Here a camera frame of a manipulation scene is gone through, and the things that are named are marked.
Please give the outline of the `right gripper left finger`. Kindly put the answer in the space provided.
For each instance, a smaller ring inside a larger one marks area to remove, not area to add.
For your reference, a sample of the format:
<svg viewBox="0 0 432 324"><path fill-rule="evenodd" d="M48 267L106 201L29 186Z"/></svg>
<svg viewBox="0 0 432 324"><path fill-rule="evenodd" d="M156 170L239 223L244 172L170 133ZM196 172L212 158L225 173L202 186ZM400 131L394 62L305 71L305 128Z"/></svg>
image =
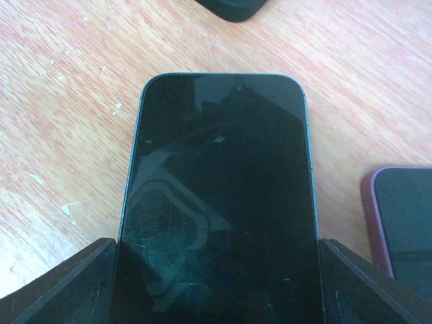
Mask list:
<svg viewBox="0 0 432 324"><path fill-rule="evenodd" d="M99 238L1 299L2 323L108 323L116 241Z"/></svg>

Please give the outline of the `dark green phone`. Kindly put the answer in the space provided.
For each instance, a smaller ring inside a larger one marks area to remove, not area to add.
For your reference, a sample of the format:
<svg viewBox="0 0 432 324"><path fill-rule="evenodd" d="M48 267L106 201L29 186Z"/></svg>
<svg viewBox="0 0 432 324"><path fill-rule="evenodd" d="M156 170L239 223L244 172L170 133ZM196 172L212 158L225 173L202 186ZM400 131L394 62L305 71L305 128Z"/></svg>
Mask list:
<svg viewBox="0 0 432 324"><path fill-rule="evenodd" d="M112 323L323 323L306 101L278 74L144 87Z"/></svg>

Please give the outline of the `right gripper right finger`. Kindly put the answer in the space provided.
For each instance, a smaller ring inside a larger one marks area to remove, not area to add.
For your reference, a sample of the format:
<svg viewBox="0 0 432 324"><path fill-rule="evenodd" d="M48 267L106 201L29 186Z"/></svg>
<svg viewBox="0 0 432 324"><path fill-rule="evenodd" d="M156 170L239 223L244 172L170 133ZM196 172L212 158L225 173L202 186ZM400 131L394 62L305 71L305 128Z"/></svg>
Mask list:
<svg viewBox="0 0 432 324"><path fill-rule="evenodd" d="M334 239L320 244L326 323L430 323L431 301Z"/></svg>

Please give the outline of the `black phone case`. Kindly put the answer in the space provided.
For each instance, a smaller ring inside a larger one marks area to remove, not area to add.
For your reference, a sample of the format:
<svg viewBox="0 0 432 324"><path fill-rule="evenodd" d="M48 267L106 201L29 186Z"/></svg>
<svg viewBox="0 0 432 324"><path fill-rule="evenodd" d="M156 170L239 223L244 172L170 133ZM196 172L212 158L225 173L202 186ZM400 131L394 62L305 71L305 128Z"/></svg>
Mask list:
<svg viewBox="0 0 432 324"><path fill-rule="evenodd" d="M267 0L196 0L210 12L228 22L244 22L260 10Z"/></svg>

